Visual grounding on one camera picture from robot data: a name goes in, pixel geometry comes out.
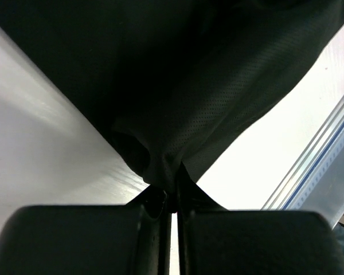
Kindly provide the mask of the black t-shirt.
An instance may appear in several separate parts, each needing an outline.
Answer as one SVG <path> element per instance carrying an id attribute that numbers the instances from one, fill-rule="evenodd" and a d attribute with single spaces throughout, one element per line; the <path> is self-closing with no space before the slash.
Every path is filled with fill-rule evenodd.
<path id="1" fill-rule="evenodd" d="M 143 180 L 197 180 L 344 25 L 344 1 L 0 1 L 0 28 Z"/>

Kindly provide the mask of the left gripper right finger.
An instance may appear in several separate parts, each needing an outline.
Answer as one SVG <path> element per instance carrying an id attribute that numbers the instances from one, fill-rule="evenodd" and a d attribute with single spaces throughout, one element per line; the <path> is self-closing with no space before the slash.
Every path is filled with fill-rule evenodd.
<path id="1" fill-rule="evenodd" d="M 176 178 L 181 274 L 344 274 L 344 256 L 318 213 L 227 210 L 180 166 Z"/>

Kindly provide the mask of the aluminium mounting rail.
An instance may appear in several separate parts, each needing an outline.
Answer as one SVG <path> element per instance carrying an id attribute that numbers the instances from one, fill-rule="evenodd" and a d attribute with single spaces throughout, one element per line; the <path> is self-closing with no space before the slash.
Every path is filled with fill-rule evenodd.
<path id="1" fill-rule="evenodd" d="M 263 210 L 286 209 L 344 128 L 344 95 L 266 201 Z"/>

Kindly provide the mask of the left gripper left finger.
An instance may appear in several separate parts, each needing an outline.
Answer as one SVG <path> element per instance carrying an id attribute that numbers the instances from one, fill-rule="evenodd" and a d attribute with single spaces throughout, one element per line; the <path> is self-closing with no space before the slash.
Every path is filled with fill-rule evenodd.
<path id="1" fill-rule="evenodd" d="M 0 274 L 167 274 L 168 195 L 125 205 L 26 206 L 0 233 Z"/>

